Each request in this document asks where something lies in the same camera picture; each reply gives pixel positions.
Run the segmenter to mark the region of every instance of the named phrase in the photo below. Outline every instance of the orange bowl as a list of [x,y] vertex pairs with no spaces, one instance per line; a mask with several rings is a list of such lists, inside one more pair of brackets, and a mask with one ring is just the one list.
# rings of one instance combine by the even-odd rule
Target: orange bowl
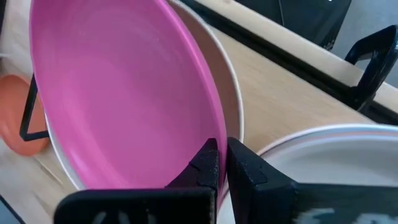
[[[24,141],[19,136],[24,113],[29,81],[17,75],[0,78],[0,136],[14,152],[22,156],[32,156],[46,147],[48,138]],[[44,109],[39,97],[36,98],[28,132],[46,130]]]

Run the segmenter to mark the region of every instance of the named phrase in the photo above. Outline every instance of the black clip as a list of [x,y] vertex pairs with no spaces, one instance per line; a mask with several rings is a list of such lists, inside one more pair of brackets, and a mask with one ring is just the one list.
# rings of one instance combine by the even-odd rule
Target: black clip
[[165,188],[77,192],[60,202],[54,223],[216,223],[219,158],[209,139]]
[[345,60],[353,65],[371,59],[357,86],[351,87],[350,102],[361,111],[376,95],[398,58],[398,26],[389,26],[354,44]]
[[36,139],[49,137],[48,131],[28,133],[30,118],[32,117],[33,108],[35,106],[36,96],[37,96],[37,85],[35,80],[35,74],[33,74],[32,80],[30,81],[29,92],[27,94],[24,114],[22,115],[21,128],[19,129],[19,136],[24,141],[32,141]]

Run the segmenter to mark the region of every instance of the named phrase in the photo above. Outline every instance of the pink plate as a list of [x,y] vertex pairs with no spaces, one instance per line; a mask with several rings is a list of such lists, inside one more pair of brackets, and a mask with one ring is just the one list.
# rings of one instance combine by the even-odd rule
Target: pink plate
[[220,99],[166,2],[34,0],[30,44],[49,122],[89,189],[164,187],[208,138],[224,182]]

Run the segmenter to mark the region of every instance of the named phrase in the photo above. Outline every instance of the wooden table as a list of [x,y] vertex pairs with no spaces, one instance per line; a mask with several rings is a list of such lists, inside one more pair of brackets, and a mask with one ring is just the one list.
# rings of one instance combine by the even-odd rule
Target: wooden table
[[[195,1],[345,85],[355,86],[362,77],[363,71],[358,67],[352,66],[331,52],[316,46],[234,0]],[[397,98],[398,89],[388,83],[383,83],[377,91],[374,101],[398,113]]]
[[[0,41],[2,53],[10,55],[2,61],[4,72],[32,73],[27,34],[29,4],[30,0],[8,2]],[[314,126],[371,123],[267,58],[218,30],[214,32],[238,76],[244,103],[245,144],[252,150]],[[51,223],[56,205],[74,191],[51,146],[35,157],[21,157],[0,141],[0,194],[25,222]]]

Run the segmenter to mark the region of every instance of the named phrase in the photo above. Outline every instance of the black bracket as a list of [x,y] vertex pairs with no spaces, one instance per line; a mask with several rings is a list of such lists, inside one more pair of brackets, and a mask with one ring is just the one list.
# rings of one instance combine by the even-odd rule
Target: black bracket
[[393,223],[398,188],[296,182],[238,140],[227,174],[236,224]]
[[219,168],[209,139],[165,188],[77,192],[60,202],[54,223],[216,223]]
[[36,139],[49,137],[48,131],[28,133],[29,123],[32,117],[33,108],[35,106],[36,96],[37,96],[37,85],[36,85],[35,75],[33,74],[32,80],[30,81],[29,92],[27,94],[24,114],[22,115],[21,128],[19,129],[19,135],[24,141],[32,141]]
[[371,59],[357,86],[351,87],[352,108],[361,111],[373,100],[377,90],[398,58],[398,26],[389,26],[354,44],[345,60],[355,65],[360,60]]

